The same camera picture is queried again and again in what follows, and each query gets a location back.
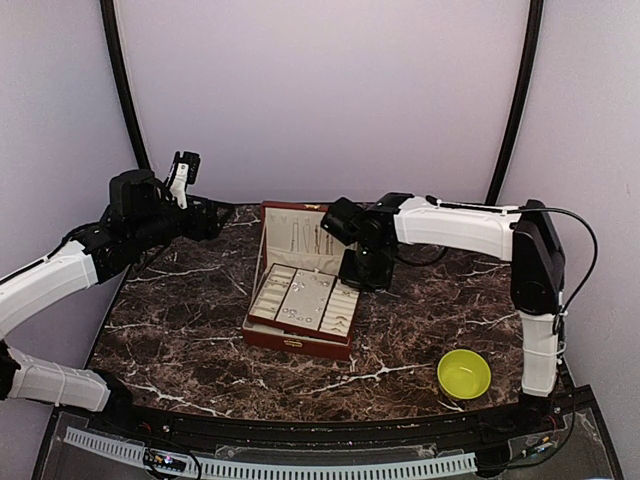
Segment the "red jewelry box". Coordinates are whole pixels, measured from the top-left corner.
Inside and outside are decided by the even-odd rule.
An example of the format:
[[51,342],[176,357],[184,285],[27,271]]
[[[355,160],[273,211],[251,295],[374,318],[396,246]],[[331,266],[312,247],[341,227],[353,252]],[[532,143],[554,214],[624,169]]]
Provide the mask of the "red jewelry box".
[[254,290],[241,330],[253,346],[347,361],[360,292],[338,277],[348,249],[321,228],[326,207],[261,204]]

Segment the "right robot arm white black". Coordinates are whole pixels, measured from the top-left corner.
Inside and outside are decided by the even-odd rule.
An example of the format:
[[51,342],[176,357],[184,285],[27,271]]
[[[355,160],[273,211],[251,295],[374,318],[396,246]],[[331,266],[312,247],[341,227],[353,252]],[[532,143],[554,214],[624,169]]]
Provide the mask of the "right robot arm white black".
[[[589,266],[572,293],[565,291],[566,253],[555,215],[579,222],[592,244]],[[346,248],[339,280],[363,291],[389,289],[397,264],[419,267],[402,257],[404,246],[439,248],[435,262],[453,252],[507,266],[510,299],[522,325],[521,391],[528,396],[511,410],[510,424],[530,434],[547,420],[544,397],[557,381],[568,310],[599,257],[597,236],[583,217],[533,199],[522,206],[495,206],[391,192],[368,206],[341,197],[328,206],[320,226]]]

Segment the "red jewelry tray insert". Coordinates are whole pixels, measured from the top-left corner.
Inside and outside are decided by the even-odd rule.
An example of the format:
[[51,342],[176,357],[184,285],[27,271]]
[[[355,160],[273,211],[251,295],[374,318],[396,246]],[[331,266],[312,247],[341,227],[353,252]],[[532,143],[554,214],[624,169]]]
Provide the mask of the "red jewelry tray insert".
[[360,292],[320,271],[272,265],[248,312],[252,323],[346,344]]

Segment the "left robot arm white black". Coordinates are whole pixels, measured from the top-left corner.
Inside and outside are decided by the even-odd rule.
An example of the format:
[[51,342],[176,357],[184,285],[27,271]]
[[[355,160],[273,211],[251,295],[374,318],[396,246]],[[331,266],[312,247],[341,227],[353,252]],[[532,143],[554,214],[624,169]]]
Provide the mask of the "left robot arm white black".
[[[111,179],[109,204],[100,220],[68,232],[49,254],[1,280],[1,335],[58,301],[103,284],[138,263],[150,250],[176,238],[212,240],[234,211],[231,204],[189,195],[191,167],[180,162],[167,182],[150,170]],[[120,436],[141,427],[140,412],[111,398],[117,382],[106,373],[76,369],[1,345],[2,399],[28,399],[101,412]]]

